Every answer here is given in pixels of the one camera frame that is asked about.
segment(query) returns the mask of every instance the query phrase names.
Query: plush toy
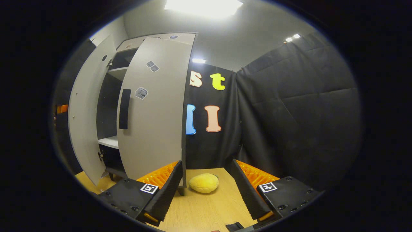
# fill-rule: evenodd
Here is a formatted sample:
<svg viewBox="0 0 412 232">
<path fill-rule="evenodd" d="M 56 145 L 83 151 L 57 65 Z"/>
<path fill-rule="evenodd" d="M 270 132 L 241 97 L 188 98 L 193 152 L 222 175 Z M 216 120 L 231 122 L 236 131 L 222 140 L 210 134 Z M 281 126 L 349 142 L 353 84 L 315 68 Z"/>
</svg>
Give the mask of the plush toy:
<svg viewBox="0 0 412 232">
<path fill-rule="evenodd" d="M 216 175 L 203 173 L 190 179 L 189 186 L 197 192 L 209 193 L 215 190 L 219 185 L 219 179 Z"/>
</svg>

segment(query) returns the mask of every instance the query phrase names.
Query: wooden table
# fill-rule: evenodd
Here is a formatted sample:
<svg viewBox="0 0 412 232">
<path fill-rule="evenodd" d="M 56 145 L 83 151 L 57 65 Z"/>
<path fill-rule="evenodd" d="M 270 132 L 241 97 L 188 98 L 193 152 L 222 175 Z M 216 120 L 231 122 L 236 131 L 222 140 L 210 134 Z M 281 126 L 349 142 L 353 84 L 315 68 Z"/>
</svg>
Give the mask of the wooden table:
<svg viewBox="0 0 412 232">
<path fill-rule="evenodd" d="M 218 188 L 209 194 L 198 193 L 189 187 L 184 189 L 184 196 L 176 192 L 164 221 L 159 227 L 153 227 L 168 232 L 227 232 L 227 224 L 239 222 L 248 227 L 257 223 L 252 220 L 234 179 L 224 168 L 186 170 L 187 180 L 202 173 L 217 175 Z M 80 174 L 76 177 L 83 185 L 87 184 L 84 180 L 87 176 Z M 98 186 L 89 182 L 85 187 L 97 194 L 115 184 L 108 177 L 102 178 Z"/>
</svg>

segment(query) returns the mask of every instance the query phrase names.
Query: ceiling light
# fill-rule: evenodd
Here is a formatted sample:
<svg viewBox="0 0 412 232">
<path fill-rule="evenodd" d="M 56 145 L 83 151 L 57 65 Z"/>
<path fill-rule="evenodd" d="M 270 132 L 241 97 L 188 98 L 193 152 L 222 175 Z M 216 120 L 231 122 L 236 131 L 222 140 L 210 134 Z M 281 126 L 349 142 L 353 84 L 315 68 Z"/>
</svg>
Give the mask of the ceiling light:
<svg viewBox="0 0 412 232">
<path fill-rule="evenodd" d="M 205 59 L 196 59 L 196 58 L 193 58 L 192 61 L 193 61 L 194 63 L 201 63 L 201 64 L 204 64 L 204 63 L 206 62 Z"/>
<path fill-rule="evenodd" d="M 234 15 L 241 5 L 237 0 L 167 0 L 164 9 L 222 18 Z"/>
</svg>

